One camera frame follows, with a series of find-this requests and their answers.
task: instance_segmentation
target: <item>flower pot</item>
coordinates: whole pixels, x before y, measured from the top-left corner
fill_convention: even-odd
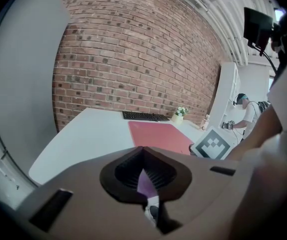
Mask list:
[[[174,123],[176,123],[177,125],[180,125],[184,120],[184,117],[183,116],[179,116],[179,115],[176,115],[174,114],[171,118],[171,121],[173,121]]]

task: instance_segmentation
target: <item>black slot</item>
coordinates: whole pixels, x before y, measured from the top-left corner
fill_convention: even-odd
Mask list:
[[[223,167],[219,167],[219,166],[211,167],[210,171],[215,172],[215,173],[219,173],[219,174],[224,174],[227,176],[233,176],[236,172],[236,170],[234,170],[234,169],[223,168]]]
[[[72,195],[70,191],[59,189],[29,220],[30,223],[47,232]]]

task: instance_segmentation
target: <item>black keyboard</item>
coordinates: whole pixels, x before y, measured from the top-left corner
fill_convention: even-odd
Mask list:
[[[169,121],[163,114],[122,111],[123,119],[144,121]]]

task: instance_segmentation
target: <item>purple object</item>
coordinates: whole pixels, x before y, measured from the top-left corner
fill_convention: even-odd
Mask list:
[[[145,195],[147,198],[152,198],[158,196],[158,192],[146,174],[145,170],[142,170],[139,175],[137,192]]]

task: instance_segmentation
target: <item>bottle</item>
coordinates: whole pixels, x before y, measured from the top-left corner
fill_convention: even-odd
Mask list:
[[[208,124],[209,124],[209,118],[210,118],[210,115],[206,114],[206,115],[205,115],[205,118],[202,119],[202,122],[201,122],[201,124],[200,124],[200,129],[201,129],[202,131],[205,131],[205,130],[207,129],[207,126],[208,126]]]

